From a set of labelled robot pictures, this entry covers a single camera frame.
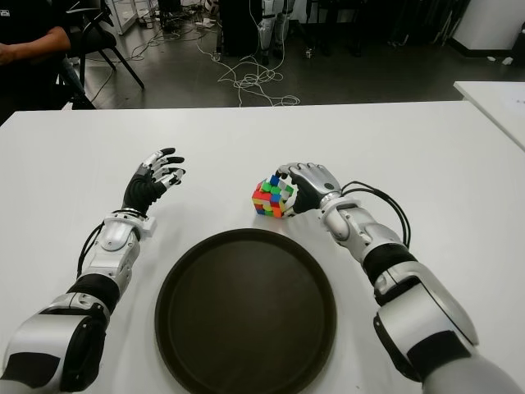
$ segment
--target rubik's cube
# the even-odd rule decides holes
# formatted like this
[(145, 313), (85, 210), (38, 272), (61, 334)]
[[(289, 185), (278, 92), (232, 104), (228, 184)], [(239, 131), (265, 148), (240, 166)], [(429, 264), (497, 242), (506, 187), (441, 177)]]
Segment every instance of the rubik's cube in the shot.
[(257, 185), (252, 195), (253, 205), (259, 215), (282, 218), (285, 203), (294, 193), (294, 189), (281, 178), (272, 175)]

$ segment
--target chair leg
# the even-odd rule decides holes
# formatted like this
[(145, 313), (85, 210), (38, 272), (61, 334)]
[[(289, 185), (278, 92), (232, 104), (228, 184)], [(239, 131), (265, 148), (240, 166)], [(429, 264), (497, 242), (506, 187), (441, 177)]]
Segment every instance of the chair leg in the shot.
[(130, 72), (130, 74), (133, 76), (133, 78), (135, 78), (135, 80), (137, 81), (137, 84), (140, 85), (140, 87), (142, 89), (144, 89), (144, 83), (142, 82), (142, 80), (140, 80), (139, 76), (137, 76), (135, 74), (135, 72), (133, 71), (133, 69), (130, 67), (130, 65), (128, 64), (128, 62), (124, 59), (124, 57), (121, 55), (120, 52), (118, 52), (118, 50), (116, 48), (111, 48), (111, 50), (115, 53), (115, 55), (119, 58), (119, 60), (122, 62), (122, 64), (124, 65), (124, 67), (127, 69), (127, 71)]
[(106, 56), (106, 53), (104, 53), (104, 51), (98, 51), (98, 53), (100, 53), (100, 56), (104, 58), (106, 63), (109, 64), (113, 70), (116, 70), (115, 65), (113, 64), (111, 60), (109, 60), (109, 57)]
[(84, 86), (84, 81), (85, 81), (85, 54), (81, 54), (79, 56), (80, 58), (80, 75), (79, 75), (79, 79), (80, 79), (80, 83), (82, 84), (82, 86)]

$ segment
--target cable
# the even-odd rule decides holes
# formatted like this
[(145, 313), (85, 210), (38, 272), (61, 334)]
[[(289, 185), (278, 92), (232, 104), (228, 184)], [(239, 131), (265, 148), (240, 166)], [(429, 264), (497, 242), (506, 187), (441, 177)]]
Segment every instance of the cable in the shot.
[[(364, 186), (364, 188), (356, 188), (356, 189), (345, 191), (345, 189), (349, 187), (350, 185), (361, 185), (361, 186)], [(362, 183), (360, 181), (351, 181), (350, 183), (347, 183), (346, 185), (343, 186), (341, 191), (343, 191), (343, 194), (342, 194), (343, 196), (348, 195), (350, 193), (354, 193), (354, 192), (370, 193), (372, 195), (375, 195), (376, 197), (379, 197), (386, 203), (388, 203), (392, 207), (392, 209), (394, 209), (399, 220), (401, 221), (401, 227), (403, 229), (403, 243), (405, 244), (407, 248), (410, 247), (410, 242), (412, 240), (412, 229), (410, 227), (409, 219), (407, 218), (407, 215), (404, 212), (404, 210), (401, 208), (401, 206), (394, 199), (392, 199), (387, 193), (379, 189), (376, 189), (375, 187), (367, 185), (366, 183)]]
[[(193, 39), (180, 39), (180, 37), (182, 37), (184, 34), (188, 34), (188, 33), (191, 33), (192, 31), (195, 31), (195, 28), (191, 28), (190, 30), (187, 30), (187, 31), (181, 31), (181, 32), (176, 32), (176, 33), (170, 33), (170, 34), (165, 34), (163, 35), (162, 37), (159, 37), (159, 35), (162, 33), (162, 30), (159, 30), (151, 39), (149, 39), (146, 43), (143, 43), (141, 45), (137, 45), (136, 47), (133, 48), (133, 50), (131, 51), (131, 55), (129, 57), (126, 57), (124, 60), (126, 60), (127, 62), (141, 62), (145, 59), (144, 56), (142, 56), (142, 54), (144, 52), (146, 52), (146, 50), (150, 47), (157, 47), (159, 45), (162, 45), (162, 44), (165, 44), (165, 43), (168, 43), (168, 42), (176, 42), (176, 41), (195, 41), (197, 39), (201, 39), (202, 37), (204, 37), (206, 34), (208, 34), (208, 32), (205, 32), (204, 34), (201, 34), (199, 37), (196, 37), (196, 38), (193, 38)], [(144, 47), (139, 53), (135, 53), (138, 49)], [(90, 58), (90, 57), (87, 57), (86, 60), (90, 60), (92, 62), (105, 62), (104, 59), (93, 59), (93, 58)], [(112, 63), (122, 63), (120, 60), (118, 59), (110, 59), (110, 61)]]
[[(258, 29), (258, 24), (257, 24), (255, 18), (253, 18), (251, 2), (250, 1), (249, 1), (249, 14), (252, 17), (253, 23), (255, 24), (256, 28)], [(267, 68), (267, 67), (259, 64), (257, 62), (257, 60), (253, 57), (253, 55), (255, 53), (241, 58), (240, 59), (240, 63), (238, 63), (236, 66), (229, 67), (226, 64), (224, 64), (222, 62), (219, 62), (211, 53), (204, 52), (200, 48), (199, 43), (197, 43), (197, 49), (201, 53), (203, 53), (205, 55), (208, 55), (212, 59), (213, 62), (222, 65), (223, 67), (225, 67), (228, 70), (225, 74), (223, 74), (222, 76), (219, 77), (217, 82), (230, 81), (232, 83), (233, 87), (235, 89), (237, 89), (237, 97), (239, 98), (239, 107), (242, 107), (242, 105), (243, 105), (243, 100), (240, 97), (240, 91), (241, 90), (246, 92), (246, 93), (255, 94), (257, 96), (265, 98), (266, 100), (268, 100), (268, 102), (270, 103), (270, 105), (272, 107), (298, 105), (301, 102), (301, 100), (299, 98), (297, 98), (297, 97), (295, 97), (295, 96), (293, 96), (291, 94), (287, 94), (287, 95), (285, 95), (283, 97), (272, 97), (272, 96), (266, 94), (264, 92), (264, 90), (263, 90), (263, 87), (262, 87), (262, 84), (267, 83), (267, 82), (271, 82), (273, 80), (274, 81), (284, 80), (284, 76), (280, 72), (276, 72), (276, 70), (279, 67), (281, 67), (281, 65), (283, 64), (283, 62), (285, 60), (285, 29), (284, 28), (282, 30), (281, 42), (282, 42), (283, 56), (282, 56), (282, 59), (279, 62), (279, 64), (276, 67), (272, 68), (272, 69)], [(260, 48), (260, 37), (258, 36), (257, 49), (256, 49), (255, 52), (257, 52), (259, 50), (259, 48)], [(251, 59), (253, 61), (252, 62), (246, 62), (246, 59)], [(256, 74), (248, 73), (248, 74), (245, 74), (243, 78), (238, 79), (237, 74), (235, 73), (235, 69), (237, 67), (239, 67), (239, 66), (242, 66), (242, 65), (254, 65), (254, 66), (256, 66), (257, 67), (257, 73)], [(233, 75), (233, 79), (226, 77), (229, 74)], [(249, 90), (250, 88), (256, 88), (256, 89), (258, 89), (258, 91)]]
[(98, 226), (96, 226), (93, 229), (91, 234), (89, 234), (88, 239), (85, 240), (84, 246), (82, 246), (82, 250), (80, 251), (80, 256), (79, 256), (79, 262), (76, 266), (76, 278), (77, 279), (82, 274), (82, 266), (84, 265), (85, 256), (88, 255), (89, 251), (93, 247), (95, 241), (97, 240), (98, 235), (102, 231), (102, 227), (104, 227), (104, 222), (100, 223)]
[(112, 69), (112, 72), (109, 73), (109, 76), (107, 77), (106, 81), (102, 84), (102, 86), (100, 87), (100, 89), (98, 90), (98, 92), (95, 94), (95, 97), (93, 97), (93, 98), (91, 99), (91, 103), (92, 103), (93, 101), (95, 101), (95, 99), (98, 97), (98, 95), (100, 94), (100, 92), (102, 92), (102, 89), (104, 89), (104, 86), (106, 86), (107, 83), (109, 82), (109, 80), (112, 78), (112, 76), (113, 76), (113, 72), (114, 72), (114, 70)]

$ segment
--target person's arm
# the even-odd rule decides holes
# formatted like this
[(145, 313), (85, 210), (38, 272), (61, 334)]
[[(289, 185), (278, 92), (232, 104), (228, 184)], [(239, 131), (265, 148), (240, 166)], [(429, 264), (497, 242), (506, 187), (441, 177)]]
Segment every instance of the person's arm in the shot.
[(66, 31), (62, 27), (53, 27), (44, 37), (30, 43), (13, 45), (0, 43), (0, 66), (50, 53), (67, 52), (70, 48), (71, 43)]

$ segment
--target white cable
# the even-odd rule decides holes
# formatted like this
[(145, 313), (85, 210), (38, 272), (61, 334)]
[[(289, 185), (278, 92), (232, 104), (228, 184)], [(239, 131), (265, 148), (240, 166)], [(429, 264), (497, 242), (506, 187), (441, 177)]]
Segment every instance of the white cable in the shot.
[[(253, 18), (253, 14), (252, 14), (251, 1), (250, 0), (248, 0), (248, 1), (249, 1), (249, 14), (252, 17), (252, 21), (255, 24), (256, 29), (258, 30), (258, 24), (255, 21), (255, 18)], [(259, 50), (259, 48), (260, 48), (260, 36), (259, 36), (259, 34), (257, 34), (257, 36), (258, 36), (258, 39), (257, 39), (257, 50), (255, 52), (257, 52)], [(283, 97), (272, 97), (272, 96), (269, 96), (268, 94), (264, 93), (264, 90), (263, 90), (263, 87), (262, 87), (262, 84), (265, 84), (267, 82), (271, 82), (273, 80), (274, 81), (280, 81), (280, 80), (284, 80), (284, 78), (285, 78), (280, 72), (276, 72), (276, 70), (279, 67), (281, 67), (281, 65), (283, 64), (283, 62), (285, 60), (285, 29), (284, 29), (284, 26), (283, 26), (283, 30), (282, 30), (281, 42), (282, 42), (282, 59), (279, 62), (279, 64), (276, 67), (272, 68), (272, 69), (269, 69), (269, 68), (259, 64), (257, 62), (257, 60), (253, 57), (253, 55), (255, 53), (252, 54), (252, 55), (248, 55), (248, 56), (245, 56), (245, 57), (241, 58), (240, 59), (240, 63), (237, 64), (236, 66), (229, 67), (226, 64), (221, 63), (218, 60), (216, 60), (215, 58), (213, 58), (213, 55), (211, 53), (204, 52), (200, 48), (199, 42), (197, 42), (197, 48), (199, 49), (199, 51), (201, 53), (203, 53), (205, 55), (208, 55), (212, 59), (213, 62), (215, 62), (217, 64), (220, 64), (220, 65), (222, 65), (222, 66), (224, 66), (225, 68), (228, 69), (228, 71), (225, 74), (223, 74), (217, 80), (217, 82), (224, 82), (224, 81), (228, 80), (228, 81), (230, 81), (233, 84), (233, 87), (237, 89), (237, 96), (239, 97), (239, 107), (242, 107), (242, 105), (243, 105), (243, 100), (240, 97), (240, 91), (241, 90), (243, 90), (244, 92), (249, 93), (249, 94), (255, 94), (256, 96), (264, 97), (266, 100), (268, 100), (268, 102), (270, 103), (270, 105), (272, 107), (298, 105), (298, 104), (301, 103), (301, 100), (299, 100), (297, 97), (295, 97), (295, 96), (293, 96), (291, 94), (287, 94), (287, 95), (285, 95)], [(252, 59), (253, 61), (252, 62), (246, 62), (246, 59)], [(244, 65), (244, 64), (257, 66), (257, 73), (256, 74), (252, 74), (252, 73), (245, 74), (244, 77), (239, 80), (239, 79), (237, 79), (237, 74), (235, 73), (235, 69), (237, 67), (239, 67), (239, 66)], [(233, 79), (226, 77), (229, 74), (233, 74)], [(256, 88), (259, 91), (249, 90), (250, 88)]]

